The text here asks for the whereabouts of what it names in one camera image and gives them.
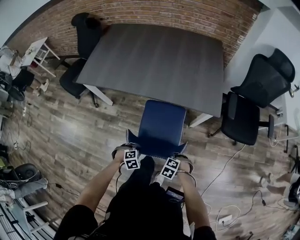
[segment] white shirt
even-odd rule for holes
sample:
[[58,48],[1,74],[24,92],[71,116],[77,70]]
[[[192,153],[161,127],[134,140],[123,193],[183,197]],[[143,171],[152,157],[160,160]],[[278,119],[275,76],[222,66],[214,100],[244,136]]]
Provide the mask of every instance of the white shirt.
[[0,71],[11,75],[13,79],[15,79],[21,71],[21,69],[18,67],[20,65],[21,58],[17,57],[15,63],[12,66],[10,66],[12,59],[13,56],[8,57],[6,55],[2,55],[0,57]]

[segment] gray tabletop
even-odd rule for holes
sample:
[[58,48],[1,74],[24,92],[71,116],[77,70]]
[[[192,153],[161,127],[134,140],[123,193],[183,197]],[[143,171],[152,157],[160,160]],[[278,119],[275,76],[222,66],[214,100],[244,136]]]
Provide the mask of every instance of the gray tabletop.
[[164,26],[114,24],[76,82],[220,117],[223,75],[219,40]]

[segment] wooden floor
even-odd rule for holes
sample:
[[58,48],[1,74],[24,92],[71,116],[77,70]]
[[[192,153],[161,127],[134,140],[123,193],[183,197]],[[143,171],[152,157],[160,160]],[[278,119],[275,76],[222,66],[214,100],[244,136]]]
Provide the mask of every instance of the wooden floor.
[[[126,129],[137,133],[147,100],[144,97],[107,90],[106,94],[114,105],[108,106],[98,99],[100,107],[96,109],[89,95],[79,101],[62,89],[59,85],[59,76],[62,73],[62,69],[57,70],[58,77],[51,79],[46,93],[39,97],[27,95],[28,102],[32,104],[27,109],[32,117],[32,125],[27,125],[28,114],[22,118],[18,142],[19,148],[24,148],[26,142],[30,141],[31,149],[28,154],[27,142],[25,150],[18,149],[10,155],[12,165],[33,163],[49,180],[47,190],[39,191],[27,199],[31,203],[42,200],[49,202],[39,213],[46,220],[50,220],[54,228],[77,199],[76,195],[57,188],[54,183],[61,184],[69,192],[79,194],[87,182],[112,160],[111,151],[125,142]],[[20,122],[21,112],[22,106],[15,104],[13,116],[5,122],[2,140],[9,146],[12,146],[9,132],[12,133],[13,141],[17,139],[17,123]],[[226,161],[243,145],[232,146],[232,141],[222,133],[207,138],[208,131],[214,131],[220,126],[220,119],[212,118],[195,128],[188,128],[187,124],[197,114],[199,113],[188,111],[182,141],[188,141],[185,153],[194,163],[194,176],[199,192],[202,193],[222,171]],[[241,215],[245,214],[251,207],[254,192],[259,189],[269,206],[278,206],[280,196],[260,188],[258,182],[264,174],[273,173],[278,177],[290,170],[292,163],[287,154],[283,153],[283,149],[284,143],[270,147],[266,131],[261,131],[255,146],[246,146],[230,161],[225,171],[203,196],[204,201],[212,207],[210,221],[215,222],[218,211],[228,205],[238,206]],[[129,175],[124,170],[118,185]],[[103,210],[106,210],[115,195],[117,176],[116,173],[100,202],[99,207]],[[180,188],[177,179],[174,179],[172,186]],[[220,215],[232,214],[236,218],[238,213],[235,207],[229,207]],[[102,220],[103,216],[104,212],[97,210],[97,220]],[[293,211],[263,207],[258,193],[254,197],[252,211],[239,218],[227,230],[219,231],[223,226],[218,225],[216,235],[218,239],[229,240],[238,235],[247,237],[252,231],[254,240],[276,240],[297,216]]]

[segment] forearm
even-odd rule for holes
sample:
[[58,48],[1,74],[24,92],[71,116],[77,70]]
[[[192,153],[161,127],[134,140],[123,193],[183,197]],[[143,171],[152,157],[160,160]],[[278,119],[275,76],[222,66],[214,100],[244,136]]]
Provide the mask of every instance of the forearm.
[[104,170],[99,172],[81,192],[76,205],[85,205],[95,212],[119,166],[119,162],[112,161]]
[[189,224],[194,222],[195,228],[201,226],[210,226],[205,203],[198,193],[193,179],[182,172],[178,173],[178,177],[183,187],[187,219]]

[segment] right forearm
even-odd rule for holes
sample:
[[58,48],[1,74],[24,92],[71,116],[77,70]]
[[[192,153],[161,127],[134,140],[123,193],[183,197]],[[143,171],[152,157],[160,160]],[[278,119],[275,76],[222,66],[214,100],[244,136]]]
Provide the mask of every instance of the right forearm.
[[188,222],[190,224],[194,222],[195,228],[210,226],[205,203],[198,193],[193,179],[182,172],[178,173],[178,177],[183,187]]

